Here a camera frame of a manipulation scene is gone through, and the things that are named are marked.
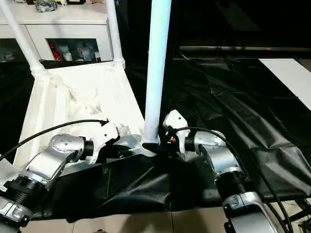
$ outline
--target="white table surface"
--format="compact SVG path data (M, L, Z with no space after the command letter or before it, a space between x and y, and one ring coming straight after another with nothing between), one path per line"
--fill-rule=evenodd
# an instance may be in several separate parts
M20 24L107 24L106 4L68 5L52 12L40 13L35 5L10 1L11 9ZM0 10L0 25L7 24Z

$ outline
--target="black plastic sheet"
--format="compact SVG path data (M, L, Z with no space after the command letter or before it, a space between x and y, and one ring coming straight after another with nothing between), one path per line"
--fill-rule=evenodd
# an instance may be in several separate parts
M144 112L147 68L131 62L126 65ZM225 134L264 201L274 198L250 159L256 160L282 200L311 196L311 112L260 61L168 63L161 121L173 109L190 126ZM200 157L188 163L166 152L153 158L130 157L59 178L34 219L75 221L219 206L209 174Z

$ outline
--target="tiled floor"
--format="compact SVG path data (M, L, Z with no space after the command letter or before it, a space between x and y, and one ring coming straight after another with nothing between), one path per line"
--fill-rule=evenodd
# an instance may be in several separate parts
M284 202L284 206L289 215L300 211L293 201ZM172 215L170 212L114 215L82 219L74 224L65 220L34 221L22 233L93 233L99 229L107 233L225 233L225 222L222 208L205 208L175 212ZM293 223L295 233L300 232L298 223Z

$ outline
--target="silver robotic arm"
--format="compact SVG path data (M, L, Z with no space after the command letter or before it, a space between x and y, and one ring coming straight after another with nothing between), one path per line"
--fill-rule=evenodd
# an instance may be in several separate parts
M6 191L0 193L0 233L18 233L25 227L33 210L44 199L67 163L78 160L96 162L99 150L108 141L118 140L119 134L113 123L102 126L92 140L59 134L48 147L37 154L19 173L15 180L7 181Z
M176 110L167 115L163 125L173 129L188 126ZM180 153L195 151L204 156L211 166L223 210L228 218L228 222L224 224L227 233L278 232L252 183L222 139L208 132L190 130L178 131L176 136Z

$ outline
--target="white cabinet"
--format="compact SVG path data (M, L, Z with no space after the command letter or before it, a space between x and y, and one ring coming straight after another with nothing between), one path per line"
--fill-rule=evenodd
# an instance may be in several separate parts
M107 25L42 24L26 25L26 27L41 59L54 60L49 45L49 42L53 42L60 53L62 53L61 46L69 47L74 60L78 59L76 47L90 44L93 51L99 51L101 61L112 61Z
M37 12L34 5L14 1L10 4L39 58L67 60L69 56L74 61L113 60L105 4L59 5L55 11L46 13ZM15 47L14 51L19 49L14 39L1 38L14 38L14 35L0 12L0 52L1 47Z

